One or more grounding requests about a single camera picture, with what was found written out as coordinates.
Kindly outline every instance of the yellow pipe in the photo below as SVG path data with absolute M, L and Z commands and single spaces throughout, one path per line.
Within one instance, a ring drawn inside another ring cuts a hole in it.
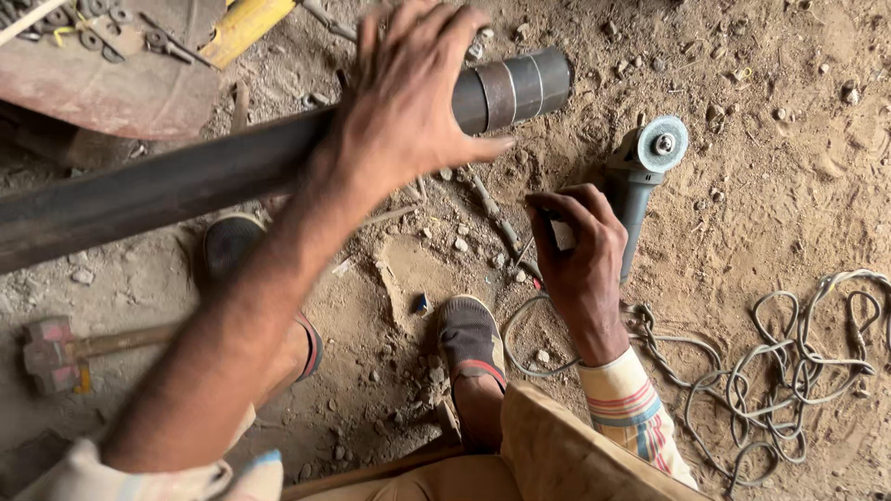
M 294 0 L 238 0 L 217 24 L 214 39 L 199 52 L 223 69 L 296 6 Z

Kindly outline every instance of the wire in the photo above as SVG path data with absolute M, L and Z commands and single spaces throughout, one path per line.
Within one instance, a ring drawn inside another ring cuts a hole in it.
M 696 444 L 699 445 L 708 463 L 729 481 L 729 485 L 724 492 L 728 498 L 733 498 L 733 490 L 737 485 L 755 487 L 764 483 L 765 480 L 776 472 L 782 461 L 792 464 L 803 463 L 807 455 L 807 439 L 804 430 L 805 408 L 820 405 L 840 397 L 848 391 L 861 375 L 875 375 L 875 368 L 866 361 L 867 349 L 863 334 L 881 318 L 882 307 L 875 296 L 866 291 L 851 292 L 846 298 L 846 329 L 850 341 L 855 347 L 854 358 L 826 358 L 808 344 L 813 312 L 817 304 L 825 299 L 830 292 L 834 291 L 840 283 L 858 278 L 872 281 L 885 293 L 885 344 L 887 349 L 891 350 L 891 282 L 888 281 L 885 275 L 863 268 L 824 276 L 817 284 L 817 291 L 806 302 L 804 311 L 800 310 L 798 298 L 792 292 L 774 291 L 764 295 L 755 303 L 751 312 L 752 323 L 755 326 L 755 330 L 764 340 L 764 344 L 759 344 L 752 348 L 747 354 L 737 360 L 731 369 L 723 368 L 723 362 L 717 350 L 704 341 L 656 335 L 654 333 L 656 318 L 650 305 L 632 305 L 627 310 L 642 317 L 642 333 L 629 333 L 628 337 L 643 343 L 643 346 L 653 356 L 656 365 L 666 374 L 669 381 L 689 390 L 687 402 L 683 410 L 683 426 L 690 432 Z M 871 310 L 871 314 L 862 323 L 858 323 L 854 314 L 854 300 L 858 298 L 865 299 L 866 303 L 864 304 L 868 310 Z M 526 301 L 514 312 L 502 329 L 504 351 L 507 353 L 508 358 L 523 374 L 533 377 L 548 377 L 559 374 L 580 361 L 579 358 L 576 358 L 569 364 L 556 370 L 547 373 L 537 373 L 529 371 L 518 364 L 511 352 L 508 339 L 513 326 L 526 316 L 536 301 L 550 299 L 550 296 L 547 294 L 542 294 Z M 774 339 L 767 332 L 758 316 L 761 307 L 766 302 L 775 299 L 788 300 L 792 306 L 792 314 L 783 328 L 782 338 L 778 340 Z M 700 376 L 695 382 L 687 382 L 681 379 L 668 364 L 665 356 L 659 351 L 658 343 L 661 341 L 684 342 L 699 347 L 706 352 L 714 369 Z M 752 385 L 749 382 L 749 378 L 745 375 L 745 369 L 752 360 L 760 356 L 769 357 L 778 370 L 767 373 L 769 374 L 768 383 L 771 385 L 771 388 L 764 403 L 760 407 L 749 409 L 747 396 Z M 826 365 L 848 367 L 848 377 L 836 389 L 829 391 L 826 395 L 822 397 L 814 396 L 812 391 L 817 386 L 823 367 Z M 724 391 L 719 392 L 715 386 L 724 378 L 726 378 Z M 733 459 L 732 470 L 721 465 L 693 427 L 691 409 L 695 397 L 699 393 L 710 395 L 731 413 L 730 434 L 733 438 L 733 443 L 740 449 L 740 452 Z M 781 393 L 786 394 L 786 396 L 780 398 Z M 792 417 L 787 422 L 776 423 L 774 421 L 774 413 L 781 409 L 791 410 Z M 761 429 L 770 435 L 771 442 L 749 442 L 754 428 Z M 796 442 L 795 456 L 788 454 L 783 449 L 783 442 L 788 441 Z M 744 459 L 749 453 L 759 448 L 765 449 L 770 456 L 770 463 L 766 471 L 754 479 L 741 478 L 740 468 L 743 465 Z

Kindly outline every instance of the dusty ground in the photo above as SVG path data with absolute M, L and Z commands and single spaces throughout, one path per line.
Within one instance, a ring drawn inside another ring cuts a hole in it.
M 748 310 L 763 294 L 784 288 L 806 298 L 828 273 L 858 267 L 891 271 L 888 2 L 478 3 L 494 15 L 495 36 L 484 42 L 484 61 L 558 45 L 576 73 L 563 111 L 515 127 L 509 132 L 519 138 L 516 152 L 492 165 L 472 166 L 523 241 L 530 235 L 523 193 L 596 172 L 639 112 L 651 118 L 675 114 L 690 130 L 686 159 L 654 192 L 624 290 L 626 301 L 652 304 L 659 333 L 695 336 L 718 348 L 725 361 L 736 360 L 759 343 Z M 328 7 L 349 20 L 370 5 L 330 2 Z M 608 37 L 600 29 L 608 21 L 620 36 Z M 530 25 L 529 35 L 518 44 L 513 35 L 523 22 Z M 249 118 L 260 123 L 303 111 L 308 93 L 336 99 L 334 70 L 346 67 L 352 53 L 349 42 L 329 35 L 305 12 L 293 12 L 225 73 L 219 105 L 203 135 L 228 129 L 229 88 L 236 78 L 250 80 Z M 634 61 L 638 56 L 640 67 Z M 661 71 L 654 69 L 657 58 L 665 63 Z M 728 77 L 741 71 L 745 76 L 745 69 L 751 70 L 747 77 Z M 851 79 L 860 97 L 856 104 L 844 101 L 842 87 Z M 713 104 L 724 113 L 709 122 Z M 780 108 L 785 116 L 777 120 Z M 4 147 L 0 158 L 2 194 L 61 177 L 51 165 L 17 150 Z M 437 305 L 470 292 L 503 322 L 536 291 L 529 280 L 514 281 L 516 268 L 489 266 L 505 249 L 466 184 L 435 175 L 428 191 L 424 209 L 360 229 L 331 263 L 355 262 L 342 277 L 323 273 L 306 305 L 326 340 L 322 368 L 260 411 L 257 424 L 231 453 L 235 464 L 278 447 L 288 483 L 298 480 L 305 464 L 317 478 L 399 457 L 437 434 L 424 401 L 447 398 L 448 388 L 430 381 L 421 359 L 436 352 L 434 327 L 410 313 L 414 298 L 426 292 Z M 399 193 L 386 202 L 405 203 Z M 99 335 L 187 315 L 199 300 L 189 279 L 188 251 L 207 219 L 0 277 L 0 448 L 12 448 L 48 427 L 68 438 L 98 432 L 159 352 L 141 349 L 96 360 L 91 394 L 34 398 L 17 372 L 19 326 L 65 314 L 78 334 Z M 459 224 L 470 229 L 463 236 L 467 252 L 453 247 Z M 431 238 L 423 236 L 423 228 Z M 381 270 L 378 261 L 388 267 Z M 95 274 L 91 285 L 70 279 L 80 268 Z M 840 298 L 822 303 L 811 341 L 836 357 L 850 350 Z M 772 312 L 771 324 L 779 325 L 789 309 Z M 869 360 L 883 367 L 888 353 L 877 328 L 868 336 Z M 524 364 L 539 349 L 551 355 L 547 368 L 573 358 L 562 324 L 543 303 L 515 335 Z M 664 351 L 688 380 L 707 370 L 693 350 L 669 346 Z M 765 370 L 765 364 L 753 365 L 750 373 Z M 372 371 L 379 381 L 371 381 Z M 520 374 L 511 369 L 510 377 Z M 679 416 L 686 393 L 655 368 L 653 377 L 670 413 Z M 888 372 L 865 379 L 869 398 L 845 395 L 805 411 L 804 464 L 781 465 L 765 487 L 739 489 L 738 498 L 865 499 L 891 490 Z M 572 371 L 538 382 L 584 419 Z M 383 433 L 374 430 L 377 420 L 384 423 Z M 726 420 L 727 413 L 711 403 L 694 407 L 694 426 L 729 464 L 735 449 Z M 723 479 L 689 434 L 679 432 L 677 439 L 702 490 L 720 497 Z M 342 460 L 334 457 L 338 444 L 344 448 Z M 761 458 L 746 471 L 763 465 Z

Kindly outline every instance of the steel pipe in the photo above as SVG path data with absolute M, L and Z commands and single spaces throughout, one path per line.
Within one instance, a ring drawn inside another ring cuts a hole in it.
M 453 113 L 467 134 L 507 126 L 560 108 L 570 79 L 566 57 L 553 47 L 465 70 Z M 295 188 L 334 112 L 282 119 L 128 168 L 4 197 L 0 273 Z

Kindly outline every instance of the grinding disc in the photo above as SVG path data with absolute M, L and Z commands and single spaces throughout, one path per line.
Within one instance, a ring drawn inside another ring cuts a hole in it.
M 660 155 L 656 151 L 656 141 L 663 134 L 671 134 L 674 137 L 674 148 L 671 152 Z M 683 159 L 689 141 L 687 127 L 683 125 L 681 119 L 674 115 L 662 115 L 653 119 L 641 131 L 637 141 L 637 158 L 651 172 L 666 172 Z

